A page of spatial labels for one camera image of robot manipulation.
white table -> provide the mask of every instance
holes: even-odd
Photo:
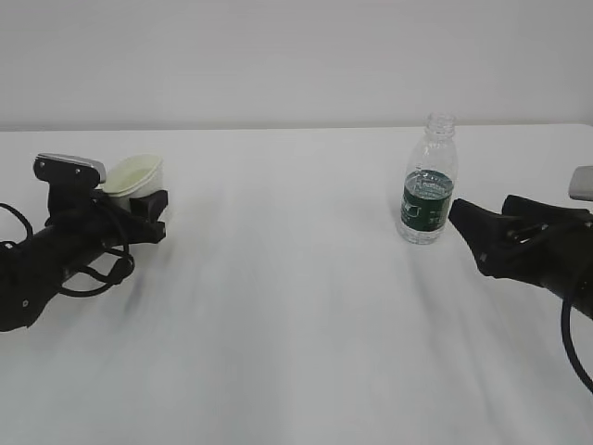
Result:
[[[108,167],[159,153],[172,200],[168,237],[134,249],[123,285],[58,296],[31,329],[0,335],[2,444],[592,443],[560,300],[481,276],[452,227],[430,247],[398,237],[385,190],[421,133],[0,133],[0,198],[37,229],[38,152]],[[567,188],[593,163],[593,128],[456,139],[456,196],[584,206]],[[0,224],[19,239],[9,215]],[[593,371],[593,323],[575,313],[573,326]]]

clear plastic bottle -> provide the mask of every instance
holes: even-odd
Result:
[[[414,244],[431,244],[443,233],[457,180],[455,117],[433,113],[411,154],[397,230]]]

paper cup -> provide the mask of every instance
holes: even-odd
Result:
[[[163,159],[155,155],[127,158],[107,174],[103,191],[113,202],[130,210],[131,197],[147,197],[163,188]]]

green bottle label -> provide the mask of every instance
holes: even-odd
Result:
[[[401,221],[410,229],[433,232],[447,221],[453,183],[440,172],[423,170],[406,179]]]

bottle neck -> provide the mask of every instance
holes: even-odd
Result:
[[[455,117],[447,113],[433,113],[428,117],[424,131],[431,140],[444,142],[452,139],[455,134]]]
[[[439,143],[452,141],[453,136],[455,135],[455,132],[452,132],[452,133],[436,133],[436,132],[433,132],[428,127],[426,127],[426,129],[424,130],[424,133],[426,134],[426,139],[428,141],[431,141],[431,142],[439,142]]]

